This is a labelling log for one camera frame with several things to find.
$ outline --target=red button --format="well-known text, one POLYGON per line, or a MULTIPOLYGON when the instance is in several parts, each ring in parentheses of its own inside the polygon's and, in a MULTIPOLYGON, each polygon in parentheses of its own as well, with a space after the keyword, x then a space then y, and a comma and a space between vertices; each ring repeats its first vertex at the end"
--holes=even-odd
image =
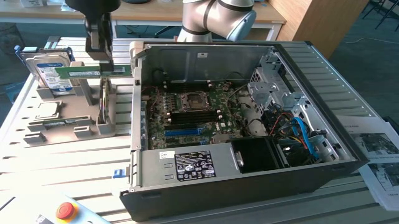
POLYGON ((59 219, 68 219, 74 215, 74 212, 74 205, 70 202, 64 202, 58 208, 56 217, 59 219))

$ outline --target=green circuit board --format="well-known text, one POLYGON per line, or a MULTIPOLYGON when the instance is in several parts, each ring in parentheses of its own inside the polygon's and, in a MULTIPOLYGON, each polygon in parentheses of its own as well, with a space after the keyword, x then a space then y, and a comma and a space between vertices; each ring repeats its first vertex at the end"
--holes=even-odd
POLYGON ((148 110, 148 149, 162 149, 171 147, 180 147, 184 144, 199 144, 207 145, 214 144, 212 138, 219 134, 228 134, 230 138, 242 137, 240 129, 234 121, 232 114, 228 112, 228 96, 234 92, 232 89, 224 91, 222 89, 223 83, 215 83, 215 87, 210 92, 206 92, 210 110, 220 110, 219 115, 223 116, 215 122, 207 122, 198 124, 198 127, 202 129, 202 135, 198 136, 175 136, 166 137, 164 135, 164 126, 170 125, 167 113, 170 112, 168 108, 166 109, 164 99, 172 96, 176 99, 176 110, 182 108, 180 95, 184 93, 167 93, 163 89, 159 88, 159 91, 154 90, 150 93, 151 99, 158 99, 154 103, 154 100, 150 101, 148 110))

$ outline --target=warning label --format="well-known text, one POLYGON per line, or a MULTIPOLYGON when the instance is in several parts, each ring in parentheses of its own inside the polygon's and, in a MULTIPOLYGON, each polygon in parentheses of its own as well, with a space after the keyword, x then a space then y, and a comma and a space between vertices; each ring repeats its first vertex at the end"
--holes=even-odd
POLYGON ((215 177, 211 151, 175 154, 179 181, 215 177))

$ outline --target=workbench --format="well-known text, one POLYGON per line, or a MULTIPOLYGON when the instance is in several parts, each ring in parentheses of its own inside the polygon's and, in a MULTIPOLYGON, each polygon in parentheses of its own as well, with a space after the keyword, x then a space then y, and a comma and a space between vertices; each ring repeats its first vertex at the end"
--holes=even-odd
MULTIPOLYGON (((254 10, 256 20, 252 28, 263 29, 264 35, 260 34, 260 36, 264 36, 266 40, 276 40, 282 25, 286 23, 284 17, 268 3, 256 2, 254 10)), ((182 18, 182 0, 172 2, 152 0, 138 5, 122 2, 119 9, 112 12, 114 36, 116 37, 115 27, 118 25, 182 26, 182 18)), ((19 0, 6 0, 0 1, 0 22, 83 25, 83 14, 63 12, 60 6, 23 8, 19 0)))
MULTIPOLYGON (((116 64, 131 62, 128 53, 131 41, 134 39, 115 39, 114 41, 116 64)), ((378 117, 311 44, 306 42, 276 43, 283 45, 336 115, 378 117)), ((84 44, 83 38, 62 38, 56 47, 70 46, 76 60, 83 61, 86 65, 95 65, 84 52, 84 44)), ((22 148, 18 136, 7 133, 19 128, 23 118, 30 116, 30 107, 39 101, 34 88, 38 82, 30 75, 0 129, 3 158, 0 161, 0 204, 15 196, 16 192, 35 192, 36 188, 42 188, 66 193, 111 223, 135 223, 120 199, 111 193, 115 181, 127 181, 126 178, 114 180, 111 176, 114 169, 128 166, 131 159, 130 111, 132 104, 130 102, 134 83, 132 79, 114 79, 112 83, 118 85, 118 102, 124 102, 118 107, 120 113, 116 115, 116 137, 91 140, 90 143, 71 142, 55 146, 22 148)), ((330 181, 310 194, 160 218, 146 223, 371 224, 383 222, 390 224, 398 221, 399 212, 388 212, 375 203, 363 178, 359 172, 355 172, 330 181)))

